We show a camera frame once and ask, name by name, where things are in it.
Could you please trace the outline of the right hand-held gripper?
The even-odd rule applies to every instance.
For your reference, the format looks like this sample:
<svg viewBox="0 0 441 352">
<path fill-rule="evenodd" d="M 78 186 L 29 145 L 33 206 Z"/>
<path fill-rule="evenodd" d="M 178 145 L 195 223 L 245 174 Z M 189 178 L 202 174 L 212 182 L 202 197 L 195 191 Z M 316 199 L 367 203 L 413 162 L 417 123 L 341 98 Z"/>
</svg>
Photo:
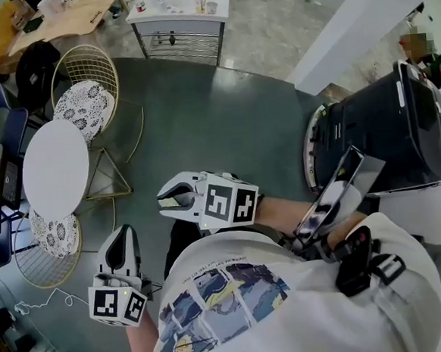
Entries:
<svg viewBox="0 0 441 352">
<path fill-rule="evenodd" d="M 195 223 L 211 233 L 251 226 L 260 200 L 258 186 L 232 173 L 208 171 L 178 173 L 157 194 L 162 216 Z"/>
</svg>

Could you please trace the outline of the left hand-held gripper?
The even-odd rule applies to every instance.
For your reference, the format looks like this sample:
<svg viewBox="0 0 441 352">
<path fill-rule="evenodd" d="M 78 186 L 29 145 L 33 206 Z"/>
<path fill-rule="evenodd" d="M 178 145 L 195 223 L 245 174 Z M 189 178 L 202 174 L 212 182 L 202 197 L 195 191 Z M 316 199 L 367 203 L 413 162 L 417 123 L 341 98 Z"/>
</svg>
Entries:
<svg viewBox="0 0 441 352">
<path fill-rule="evenodd" d="M 89 286 L 89 316 L 110 326 L 139 326 L 147 302 L 153 298 L 152 281 L 140 271 L 135 229 L 117 227 L 99 248 L 93 284 Z"/>
</svg>

